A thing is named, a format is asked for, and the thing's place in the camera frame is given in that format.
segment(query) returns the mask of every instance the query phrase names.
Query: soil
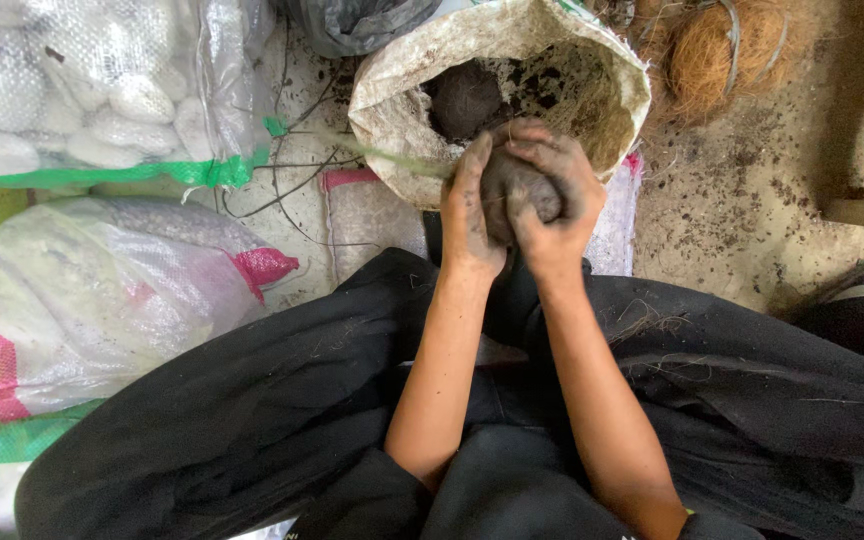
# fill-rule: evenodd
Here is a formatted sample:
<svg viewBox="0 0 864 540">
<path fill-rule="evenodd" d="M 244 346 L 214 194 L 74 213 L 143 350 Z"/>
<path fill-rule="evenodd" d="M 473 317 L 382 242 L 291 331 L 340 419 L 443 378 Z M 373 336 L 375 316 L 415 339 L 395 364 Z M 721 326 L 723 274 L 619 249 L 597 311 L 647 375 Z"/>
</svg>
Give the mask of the soil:
<svg viewBox="0 0 864 540">
<path fill-rule="evenodd" d="M 516 117 L 543 118 L 581 141 L 601 117 L 601 100 L 586 94 L 590 87 L 609 85 L 601 60 L 589 47 L 560 43 L 524 59 L 473 58 L 421 89 L 432 98 L 432 129 L 446 142 L 464 147 L 483 130 Z M 460 113 L 454 115 L 455 123 L 452 111 Z"/>
<path fill-rule="evenodd" d="M 505 148 L 496 148 L 482 172 L 481 195 L 486 232 L 499 245 L 516 243 L 516 234 L 506 213 L 507 195 L 515 186 L 528 190 L 529 201 L 543 223 L 554 221 L 562 214 L 562 197 L 549 178 Z"/>
<path fill-rule="evenodd" d="M 472 139 L 487 129 L 502 105 L 496 74 L 476 59 L 442 71 L 425 91 L 432 96 L 433 128 L 450 142 Z"/>
</svg>

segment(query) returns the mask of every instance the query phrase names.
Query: forearm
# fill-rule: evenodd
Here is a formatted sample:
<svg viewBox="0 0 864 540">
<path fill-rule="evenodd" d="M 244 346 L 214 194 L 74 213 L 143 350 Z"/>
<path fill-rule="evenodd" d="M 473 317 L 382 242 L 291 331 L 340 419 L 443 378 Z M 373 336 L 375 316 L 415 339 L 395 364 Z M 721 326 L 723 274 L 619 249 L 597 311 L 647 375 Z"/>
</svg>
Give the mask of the forearm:
<svg viewBox="0 0 864 540">
<path fill-rule="evenodd" d="M 442 269 L 385 451 L 430 488 L 462 439 L 489 282 Z"/>
<path fill-rule="evenodd" d="M 582 276 L 539 283 L 562 396 L 596 498 L 644 538 L 675 538 L 686 512 L 652 424 L 595 321 Z"/>
</svg>

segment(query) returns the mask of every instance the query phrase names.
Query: dark soil ball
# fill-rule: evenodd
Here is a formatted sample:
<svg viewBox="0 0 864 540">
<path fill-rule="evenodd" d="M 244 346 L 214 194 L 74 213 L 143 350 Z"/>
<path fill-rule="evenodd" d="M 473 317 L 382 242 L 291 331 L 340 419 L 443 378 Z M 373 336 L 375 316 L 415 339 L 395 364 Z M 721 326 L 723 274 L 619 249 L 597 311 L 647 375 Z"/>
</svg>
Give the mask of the dark soil ball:
<svg viewBox="0 0 864 540">
<path fill-rule="evenodd" d="M 545 174 L 504 147 L 495 148 L 482 172 L 480 193 L 488 237 L 503 246 L 516 243 L 516 233 L 506 213 L 507 196 L 514 186 L 528 190 L 529 201 L 542 223 L 555 221 L 563 209 L 562 195 Z"/>
<path fill-rule="evenodd" d="M 450 142 L 479 135 L 502 105 L 496 75 L 474 59 L 442 71 L 431 83 L 433 123 Z"/>
</svg>

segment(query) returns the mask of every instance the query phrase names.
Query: black plastic bag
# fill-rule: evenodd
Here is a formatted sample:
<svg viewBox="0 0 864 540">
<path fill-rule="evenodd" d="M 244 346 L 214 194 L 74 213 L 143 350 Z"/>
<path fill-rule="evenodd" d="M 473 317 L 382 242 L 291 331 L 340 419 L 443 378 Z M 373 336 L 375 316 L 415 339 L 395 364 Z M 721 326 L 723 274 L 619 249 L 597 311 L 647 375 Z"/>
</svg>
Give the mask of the black plastic bag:
<svg viewBox="0 0 864 540">
<path fill-rule="evenodd" d="M 283 0 L 327 58 L 369 54 L 432 17 L 442 0 Z"/>
</svg>

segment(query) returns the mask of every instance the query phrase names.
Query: dirty hand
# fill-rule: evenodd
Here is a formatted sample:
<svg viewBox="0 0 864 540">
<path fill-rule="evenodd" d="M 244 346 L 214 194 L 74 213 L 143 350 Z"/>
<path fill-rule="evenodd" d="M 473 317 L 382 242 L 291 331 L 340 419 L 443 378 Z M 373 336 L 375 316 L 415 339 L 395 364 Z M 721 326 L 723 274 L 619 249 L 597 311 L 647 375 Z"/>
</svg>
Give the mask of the dirty hand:
<svg viewBox="0 0 864 540">
<path fill-rule="evenodd" d="M 492 136 L 483 132 L 462 154 L 455 175 L 441 187 L 443 272 L 481 278 L 490 285 L 505 265 L 505 248 L 490 243 L 479 182 L 492 153 Z"/>
<path fill-rule="evenodd" d="M 580 275 L 582 253 L 606 203 L 605 187 L 595 178 L 582 146 L 538 118 L 510 121 L 495 131 L 495 142 L 543 172 L 562 196 L 560 217 L 546 224 L 524 188 L 509 193 L 506 212 L 535 281 L 542 286 Z"/>
</svg>

